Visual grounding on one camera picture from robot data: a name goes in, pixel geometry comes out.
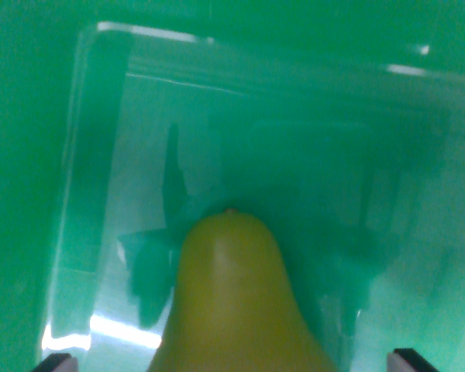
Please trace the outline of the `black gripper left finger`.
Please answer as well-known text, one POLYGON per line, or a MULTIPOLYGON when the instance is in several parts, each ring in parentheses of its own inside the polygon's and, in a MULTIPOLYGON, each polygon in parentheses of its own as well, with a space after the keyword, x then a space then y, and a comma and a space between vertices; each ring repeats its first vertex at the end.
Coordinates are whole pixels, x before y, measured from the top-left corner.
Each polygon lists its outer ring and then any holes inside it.
POLYGON ((69 353, 51 353, 31 372, 78 372, 78 359, 69 353))

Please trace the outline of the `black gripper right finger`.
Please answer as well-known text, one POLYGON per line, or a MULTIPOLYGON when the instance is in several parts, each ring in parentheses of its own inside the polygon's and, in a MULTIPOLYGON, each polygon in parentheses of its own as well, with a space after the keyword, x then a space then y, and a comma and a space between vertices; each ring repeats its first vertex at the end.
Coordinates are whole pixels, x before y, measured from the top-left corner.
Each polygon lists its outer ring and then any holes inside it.
POLYGON ((420 353, 412 348, 397 348, 387 354, 387 372, 439 372, 420 353))

